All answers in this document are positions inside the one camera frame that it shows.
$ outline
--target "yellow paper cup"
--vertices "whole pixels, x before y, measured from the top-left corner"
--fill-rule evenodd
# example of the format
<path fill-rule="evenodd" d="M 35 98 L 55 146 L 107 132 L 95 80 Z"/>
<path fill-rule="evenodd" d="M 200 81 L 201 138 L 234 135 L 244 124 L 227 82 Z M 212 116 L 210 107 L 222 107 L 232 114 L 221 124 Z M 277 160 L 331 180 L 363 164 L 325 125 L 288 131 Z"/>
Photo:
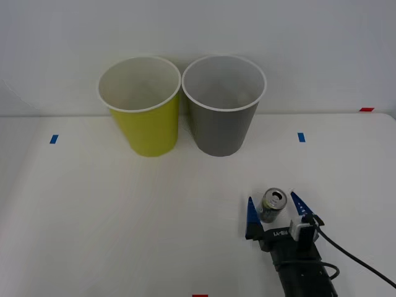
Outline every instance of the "yellow paper cup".
<path fill-rule="evenodd" d="M 169 152 L 178 139 L 178 68 L 163 58 L 138 57 L 108 69 L 98 96 L 139 155 Z"/>

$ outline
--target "gray paper cup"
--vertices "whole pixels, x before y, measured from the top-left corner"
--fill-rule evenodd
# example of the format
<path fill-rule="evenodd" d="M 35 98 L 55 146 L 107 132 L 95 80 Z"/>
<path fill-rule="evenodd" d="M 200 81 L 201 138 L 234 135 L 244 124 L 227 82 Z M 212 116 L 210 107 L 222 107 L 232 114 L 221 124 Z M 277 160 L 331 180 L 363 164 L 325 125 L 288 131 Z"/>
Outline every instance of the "gray paper cup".
<path fill-rule="evenodd" d="M 204 57 L 187 67 L 181 84 L 198 147 L 216 157 L 237 152 L 267 88 L 259 66 L 237 56 Z"/>

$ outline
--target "white wall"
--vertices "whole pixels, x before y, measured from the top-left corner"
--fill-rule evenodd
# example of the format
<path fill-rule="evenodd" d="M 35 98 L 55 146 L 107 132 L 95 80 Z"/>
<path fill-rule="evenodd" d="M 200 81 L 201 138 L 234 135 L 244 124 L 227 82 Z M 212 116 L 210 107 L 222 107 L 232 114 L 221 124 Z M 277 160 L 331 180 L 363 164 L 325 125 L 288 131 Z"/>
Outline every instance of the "white wall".
<path fill-rule="evenodd" d="M 140 54 L 246 56 L 261 113 L 396 107 L 394 0 L 0 1 L 0 79 L 41 114 L 106 113 L 95 82 Z"/>

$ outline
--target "paper cup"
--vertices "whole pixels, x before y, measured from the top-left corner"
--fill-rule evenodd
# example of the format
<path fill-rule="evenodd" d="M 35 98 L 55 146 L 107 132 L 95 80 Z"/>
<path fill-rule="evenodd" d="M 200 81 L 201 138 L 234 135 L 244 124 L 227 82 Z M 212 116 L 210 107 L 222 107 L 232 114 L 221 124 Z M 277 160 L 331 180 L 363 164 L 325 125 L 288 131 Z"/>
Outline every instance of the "paper cup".
<path fill-rule="evenodd" d="M 182 86 L 198 147 L 217 157 L 237 152 L 267 88 L 262 70 L 244 58 L 209 56 L 187 67 Z"/>
<path fill-rule="evenodd" d="M 139 57 L 108 69 L 98 94 L 132 149 L 156 157 L 169 152 L 178 139 L 180 84 L 180 72 L 171 62 Z"/>

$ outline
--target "red tape marker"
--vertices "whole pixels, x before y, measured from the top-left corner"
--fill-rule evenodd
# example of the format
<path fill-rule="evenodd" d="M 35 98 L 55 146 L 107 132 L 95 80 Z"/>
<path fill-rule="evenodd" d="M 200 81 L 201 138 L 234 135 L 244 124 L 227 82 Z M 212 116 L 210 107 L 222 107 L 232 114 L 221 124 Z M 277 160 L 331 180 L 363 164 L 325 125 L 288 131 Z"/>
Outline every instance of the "red tape marker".
<path fill-rule="evenodd" d="M 363 112 L 371 112 L 374 110 L 374 107 L 363 107 L 361 108 L 359 111 L 363 111 Z"/>

